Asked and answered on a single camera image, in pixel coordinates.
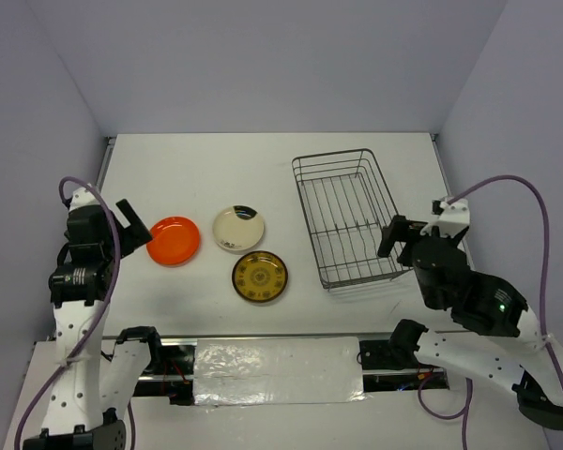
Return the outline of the orange plate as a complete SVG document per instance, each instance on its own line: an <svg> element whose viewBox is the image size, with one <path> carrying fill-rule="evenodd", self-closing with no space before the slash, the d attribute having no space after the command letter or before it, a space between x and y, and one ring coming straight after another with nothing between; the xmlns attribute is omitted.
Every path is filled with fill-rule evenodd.
<svg viewBox="0 0 563 450"><path fill-rule="evenodd" d="M201 244L198 227L186 217L165 217L150 232L152 240L146 244L147 253L155 263L164 266L188 262Z"/></svg>

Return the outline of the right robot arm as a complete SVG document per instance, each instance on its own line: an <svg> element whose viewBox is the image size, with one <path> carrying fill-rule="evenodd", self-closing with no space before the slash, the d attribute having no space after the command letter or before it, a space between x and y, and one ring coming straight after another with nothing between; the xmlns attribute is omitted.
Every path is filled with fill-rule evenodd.
<svg viewBox="0 0 563 450"><path fill-rule="evenodd" d="M389 339L389 356L400 367L443 365L488 383L515 398L530 421L563 430L563 347L542 334L525 298L505 279L471 269L458 248L462 232L443 237L426 233L421 221L397 215L382 230L378 249L387 257L404 245L398 262L414 270L424 304L500 352L468 349L455 339L413 320L399 321Z"/></svg>

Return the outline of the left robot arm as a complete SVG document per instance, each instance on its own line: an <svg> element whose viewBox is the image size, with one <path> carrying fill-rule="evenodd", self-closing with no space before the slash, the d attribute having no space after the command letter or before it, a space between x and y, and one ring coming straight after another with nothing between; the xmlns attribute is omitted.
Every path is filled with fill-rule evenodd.
<svg viewBox="0 0 563 450"><path fill-rule="evenodd" d="M121 259L152 239L127 200L116 206L123 226L96 200L67 200L65 245L49 277L55 319L56 369L34 395L29 418L43 395L49 405L37 435L15 432L16 449L124 449L132 439L124 423L136 383L162 368L165 350L153 326L123 330L109 361L102 359L102 336Z"/></svg>

